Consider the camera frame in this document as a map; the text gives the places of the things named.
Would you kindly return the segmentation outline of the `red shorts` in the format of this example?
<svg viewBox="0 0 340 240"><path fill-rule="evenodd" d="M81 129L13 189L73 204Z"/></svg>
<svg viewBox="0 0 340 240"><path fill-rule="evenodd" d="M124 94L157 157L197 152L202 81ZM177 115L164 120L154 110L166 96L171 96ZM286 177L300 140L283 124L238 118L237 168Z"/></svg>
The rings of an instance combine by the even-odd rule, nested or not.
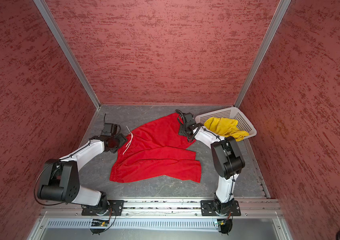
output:
<svg viewBox="0 0 340 240"><path fill-rule="evenodd" d="M199 183L202 166L188 149L192 143L179 135L178 118L173 113L132 130L118 150L110 181L132 183L168 176Z"/></svg>

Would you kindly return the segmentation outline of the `yellow shorts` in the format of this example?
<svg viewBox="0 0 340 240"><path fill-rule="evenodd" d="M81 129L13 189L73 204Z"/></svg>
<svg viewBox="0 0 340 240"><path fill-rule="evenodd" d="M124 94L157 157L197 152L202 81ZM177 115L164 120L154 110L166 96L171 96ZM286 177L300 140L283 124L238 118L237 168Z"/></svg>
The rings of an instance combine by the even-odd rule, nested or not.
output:
<svg viewBox="0 0 340 240"><path fill-rule="evenodd" d="M233 137L237 142L242 141L245 137L248 137L250 134L246 131L240 130L238 125L238 120L227 119L227 118L209 118L204 126L210 132L213 132L216 135L227 137Z"/></svg>

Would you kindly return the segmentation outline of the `white plastic laundry basket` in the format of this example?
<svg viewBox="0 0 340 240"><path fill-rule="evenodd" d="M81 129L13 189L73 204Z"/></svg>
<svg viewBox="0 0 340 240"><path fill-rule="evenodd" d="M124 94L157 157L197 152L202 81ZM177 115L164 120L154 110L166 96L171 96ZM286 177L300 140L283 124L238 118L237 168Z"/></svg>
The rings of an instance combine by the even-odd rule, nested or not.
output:
<svg viewBox="0 0 340 240"><path fill-rule="evenodd" d="M248 136L244 137L244 139L254 137L257 134L257 130L255 129L251 121L245 116L242 111L240 111L236 107L230 107L208 112L205 114L200 114L198 116L195 116L195 121L196 123L204 124L209 118L212 117L237 120L237 128L249 134Z"/></svg>

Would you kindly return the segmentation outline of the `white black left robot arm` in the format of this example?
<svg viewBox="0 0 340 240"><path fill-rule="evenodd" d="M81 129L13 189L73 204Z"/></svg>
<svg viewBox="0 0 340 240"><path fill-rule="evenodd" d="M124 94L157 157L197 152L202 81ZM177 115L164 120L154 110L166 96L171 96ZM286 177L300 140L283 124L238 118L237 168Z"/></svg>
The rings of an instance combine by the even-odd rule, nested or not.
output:
<svg viewBox="0 0 340 240"><path fill-rule="evenodd" d="M41 205L41 200L80 205L83 216L120 216L124 201L108 201L106 193L81 186L79 171L103 152L116 153L126 142L123 134L94 136L71 154L46 161L34 187L35 200Z"/></svg>

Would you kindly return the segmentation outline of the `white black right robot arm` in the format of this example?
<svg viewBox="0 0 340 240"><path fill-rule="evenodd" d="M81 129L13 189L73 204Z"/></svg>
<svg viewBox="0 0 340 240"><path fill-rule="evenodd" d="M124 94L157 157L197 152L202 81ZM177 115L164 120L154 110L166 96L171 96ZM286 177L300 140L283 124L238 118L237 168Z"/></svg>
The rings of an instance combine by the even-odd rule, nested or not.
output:
<svg viewBox="0 0 340 240"><path fill-rule="evenodd" d="M239 206L234 199L234 188L245 161L233 137L223 137L207 130L201 124L180 124L179 135L188 141L197 140L211 149L213 164L219 175L213 201L201 202L202 214L239 216Z"/></svg>

